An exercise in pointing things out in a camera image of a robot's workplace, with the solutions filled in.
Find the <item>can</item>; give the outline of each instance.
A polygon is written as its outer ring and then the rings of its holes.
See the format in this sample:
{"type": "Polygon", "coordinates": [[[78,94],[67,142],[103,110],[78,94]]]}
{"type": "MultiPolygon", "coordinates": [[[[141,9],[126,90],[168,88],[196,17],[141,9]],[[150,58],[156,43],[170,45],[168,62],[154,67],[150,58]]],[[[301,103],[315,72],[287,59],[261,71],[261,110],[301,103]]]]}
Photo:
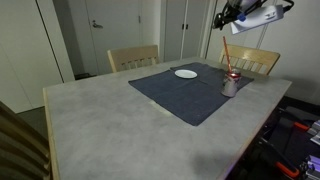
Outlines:
{"type": "Polygon", "coordinates": [[[225,74],[221,93],[224,96],[234,97],[238,91],[241,73],[239,69],[232,69],[225,74]]]}

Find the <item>chair backrest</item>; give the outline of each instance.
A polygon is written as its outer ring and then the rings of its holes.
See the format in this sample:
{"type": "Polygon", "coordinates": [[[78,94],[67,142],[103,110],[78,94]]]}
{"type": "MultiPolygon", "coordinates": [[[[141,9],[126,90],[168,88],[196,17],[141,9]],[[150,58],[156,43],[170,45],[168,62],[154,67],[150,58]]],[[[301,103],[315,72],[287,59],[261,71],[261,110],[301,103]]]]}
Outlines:
{"type": "MultiPolygon", "coordinates": [[[[230,44],[228,44],[227,47],[231,66],[265,75],[270,73],[280,57],[279,53],[271,51],[230,44]]],[[[227,63],[226,59],[225,50],[222,49],[219,61],[220,63],[227,63]]]]}
{"type": "Polygon", "coordinates": [[[31,179],[49,179],[49,143],[0,101],[0,167],[31,179]]]}
{"type": "Polygon", "coordinates": [[[157,45],[108,50],[108,57],[113,72],[159,63],[157,45]]]}

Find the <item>placemat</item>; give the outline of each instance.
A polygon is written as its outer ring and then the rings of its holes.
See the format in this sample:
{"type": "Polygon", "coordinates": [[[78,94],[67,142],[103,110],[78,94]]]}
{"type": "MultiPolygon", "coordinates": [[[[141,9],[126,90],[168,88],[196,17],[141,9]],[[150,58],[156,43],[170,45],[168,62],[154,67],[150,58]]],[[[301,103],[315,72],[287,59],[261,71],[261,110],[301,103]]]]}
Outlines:
{"type": "MultiPolygon", "coordinates": [[[[230,99],[221,94],[225,73],[207,64],[191,63],[129,84],[183,121],[198,126],[230,99]],[[197,77],[180,78],[174,74],[179,69],[194,71],[197,77]]],[[[251,81],[252,78],[242,77],[239,89],[251,81]]]]}

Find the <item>white plate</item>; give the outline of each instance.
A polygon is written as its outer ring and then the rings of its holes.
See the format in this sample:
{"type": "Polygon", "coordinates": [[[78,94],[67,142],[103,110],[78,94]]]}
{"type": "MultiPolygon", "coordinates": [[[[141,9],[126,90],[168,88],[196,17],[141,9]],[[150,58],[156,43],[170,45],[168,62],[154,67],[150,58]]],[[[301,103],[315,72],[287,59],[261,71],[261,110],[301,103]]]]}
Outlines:
{"type": "Polygon", "coordinates": [[[174,72],[178,77],[181,78],[187,78],[187,79],[191,79],[191,78],[195,78],[197,77],[197,73],[190,71],[190,70],[178,70],[174,72]]]}

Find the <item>door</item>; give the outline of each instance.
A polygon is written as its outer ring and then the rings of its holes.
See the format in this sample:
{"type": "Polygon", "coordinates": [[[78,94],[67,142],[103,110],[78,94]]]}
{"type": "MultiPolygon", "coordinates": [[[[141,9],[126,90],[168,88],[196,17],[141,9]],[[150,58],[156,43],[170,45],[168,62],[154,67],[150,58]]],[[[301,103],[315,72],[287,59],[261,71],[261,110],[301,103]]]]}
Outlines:
{"type": "Polygon", "coordinates": [[[208,0],[167,0],[165,61],[198,56],[208,0]]]}
{"type": "Polygon", "coordinates": [[[86,0],[98,74],[111,73],[107,50],[140,45],[140,0],[86,0]]]}
{"type": "Polygon", "coordinates": [[[208,0],[188,0],[182,58],[199,56],[208,0]]]}
{"type": "Polygon", "coordinates": [[[0,100],[15,112],[43,106],[42,89],[62,83],[35,0],[2,0],[0,100]]]}
{"type": "Polygon", "coordinates": [[[180,59],[186,0],[167,0],[164,60],[180,59]]]}

